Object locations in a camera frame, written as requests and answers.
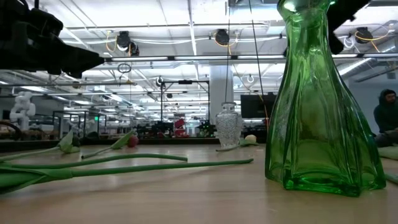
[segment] clear glass vase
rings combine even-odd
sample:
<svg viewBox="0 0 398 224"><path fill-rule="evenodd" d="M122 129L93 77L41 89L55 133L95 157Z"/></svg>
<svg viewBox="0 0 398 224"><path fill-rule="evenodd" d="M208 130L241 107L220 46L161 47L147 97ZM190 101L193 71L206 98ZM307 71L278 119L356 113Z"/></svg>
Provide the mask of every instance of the clear glass vase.
<svg viewBox="0 0 398 224"><path fill-rule="evenodd" d="M216 128L221 149L232 149L239 145L242 131L242 117L235 111L236 103L225 102L222 112L216 115Z"/></svg>
<svg viewBox="0 0 398 224"><path fill-rule="evenodd" d="M366 118L328 46L332 0L280 0L288 37L284 78L272 112L266 177L289 190L357 197L386 180Z"/></svg>

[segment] table surface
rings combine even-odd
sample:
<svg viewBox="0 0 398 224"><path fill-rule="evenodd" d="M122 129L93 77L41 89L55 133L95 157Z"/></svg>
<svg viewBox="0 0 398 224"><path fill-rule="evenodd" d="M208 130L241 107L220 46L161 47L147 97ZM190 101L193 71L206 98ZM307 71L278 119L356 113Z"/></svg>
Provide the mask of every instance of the table surface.
<svg viewBox="0 0 398 224"><path fill-rule="evenodd" d="M82 152L106 146L84 147ZM217 145L139 146L102 154L161 153L189 162L254 158L252 164L153 170L81 177L33 185L0 195L2 223L398 223L398 187L365 191L359 198L287 191L264 177L264 146L216 152ZM14 161L54 164L79 161L79 154L51 152ZM126 159L79 169L176 163L165 159ZM398 173L398 162L383 159Z"/></svg>

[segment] black monitor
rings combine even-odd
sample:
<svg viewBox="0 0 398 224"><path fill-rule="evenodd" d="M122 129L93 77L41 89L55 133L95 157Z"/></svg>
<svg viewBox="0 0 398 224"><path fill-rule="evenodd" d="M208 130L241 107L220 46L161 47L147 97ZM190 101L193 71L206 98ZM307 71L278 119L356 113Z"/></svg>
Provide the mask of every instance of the black monitor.
<svg viewBox="0 0 398 224"><path fill-rule="evenodd" d="M2 119L10 119L10 111L9 110L2 111Z"/></svg>
<svg viewBox="0 0 398 224"><path fill-rule="evenodd" d="M271 117L272 108L276 100L276 95L264 95L261 101L259 95L241 95L242 118L265 118L264 105L267 108L268 117Z"/></svg>

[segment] white robot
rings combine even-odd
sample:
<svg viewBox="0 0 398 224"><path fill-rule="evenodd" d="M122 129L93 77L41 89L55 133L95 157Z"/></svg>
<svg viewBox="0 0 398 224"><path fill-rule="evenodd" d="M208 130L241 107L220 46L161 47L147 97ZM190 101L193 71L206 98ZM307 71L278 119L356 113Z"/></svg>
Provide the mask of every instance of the white robot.
<svg viewBox="0 0 398 224"><path fill-rule="evenodd" d="M20 120L19 128L22 131L29 129L29 117L36 114L36 106L30 102L32 93L29 91L22 91L15 97L15 105L10 112L10 120L12 123Z"/></svg>

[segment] white pillar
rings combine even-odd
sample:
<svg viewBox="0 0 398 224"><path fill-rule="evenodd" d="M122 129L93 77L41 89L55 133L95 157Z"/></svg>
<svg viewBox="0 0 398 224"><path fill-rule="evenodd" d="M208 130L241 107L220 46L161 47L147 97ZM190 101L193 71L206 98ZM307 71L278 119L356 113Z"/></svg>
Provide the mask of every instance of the white pillar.
<svg viewBox="0 0 398 224"><path fill-rule="evenodd" d="M231 66L210 66L210 122L215 124L216 114L222 111L221 104L225 101L233 102L233 73Z"/></svg>

